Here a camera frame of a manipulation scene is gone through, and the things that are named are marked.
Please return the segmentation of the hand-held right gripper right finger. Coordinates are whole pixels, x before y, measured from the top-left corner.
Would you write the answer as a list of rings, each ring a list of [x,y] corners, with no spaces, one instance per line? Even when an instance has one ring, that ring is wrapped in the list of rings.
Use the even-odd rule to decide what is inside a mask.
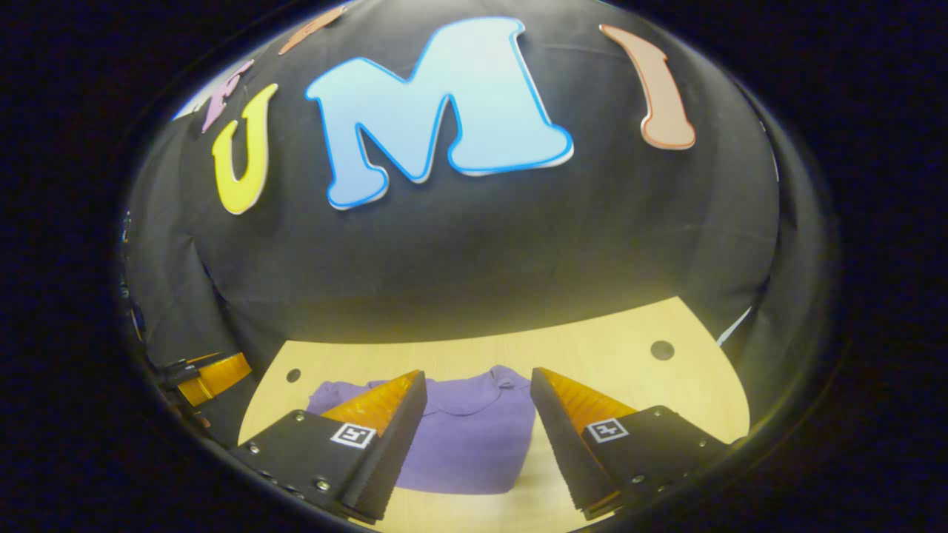
[[[634,409],[548,368],[534,368],[530,395],[587,520],[649,505],[730,449],[666,406]]]

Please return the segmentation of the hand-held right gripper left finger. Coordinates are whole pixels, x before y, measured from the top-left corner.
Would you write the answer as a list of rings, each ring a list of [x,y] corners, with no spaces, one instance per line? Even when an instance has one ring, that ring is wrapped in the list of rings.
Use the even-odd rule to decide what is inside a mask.
[[[230,451],[264,481],[322,512],[384,518],[427,405],[420,370],[321,415],[294,409]]]

